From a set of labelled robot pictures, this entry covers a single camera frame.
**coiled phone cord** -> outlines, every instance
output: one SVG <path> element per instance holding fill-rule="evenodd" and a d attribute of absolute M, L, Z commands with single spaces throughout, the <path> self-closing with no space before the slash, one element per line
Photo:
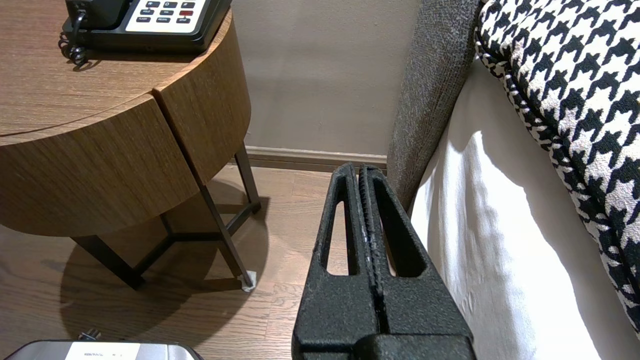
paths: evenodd
<path fill-rule="evenodd" d="M 63 31 L 60 33 L 60 40 L 58 41 L 58 47 L 62 55 L 78 66 L 82 66 L 87 62 L 86 49 L 83 46 L 76 45 L 78 33 L 80 32 L 80 23 L 85 17 L 86 12 L 82 10 L 78 11 L 76 22 L 75 24 L 72 23 L 73 32 L 71 33 L 71 39 L 67 38 Z"/>

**telephone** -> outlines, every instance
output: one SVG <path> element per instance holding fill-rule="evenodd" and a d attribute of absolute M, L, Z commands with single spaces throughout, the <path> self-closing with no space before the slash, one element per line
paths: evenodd
<path fill-rule="evenodd" d="M 86 50 L 201 53 L 231 0 L 65 0 L 69 18 L 58 46 L 76 65 Z"/>

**white bed sheet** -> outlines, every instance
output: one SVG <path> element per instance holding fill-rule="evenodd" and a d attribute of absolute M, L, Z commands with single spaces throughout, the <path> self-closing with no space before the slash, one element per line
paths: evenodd
<path fill-rule="evenodd" d="M 546 152 L 477 61 L 412 223 L 474 333 L 478 359 L 640 359 L 597 244 Z"/>

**black and white pillow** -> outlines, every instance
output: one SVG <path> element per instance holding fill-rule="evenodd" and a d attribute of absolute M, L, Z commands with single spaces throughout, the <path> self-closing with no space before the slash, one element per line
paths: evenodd
<path fill-rule="evenodd" d="M 640 1 L 489 0 L 476 51 L 548 151 L 640 329 Z"/>

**beige wall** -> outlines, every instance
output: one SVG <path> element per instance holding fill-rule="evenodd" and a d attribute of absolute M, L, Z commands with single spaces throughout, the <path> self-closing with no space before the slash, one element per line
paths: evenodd
<path fill-rule="evenodd" d="M 235 0 L 246 144 L 386 155 L 419 0 Z"/>

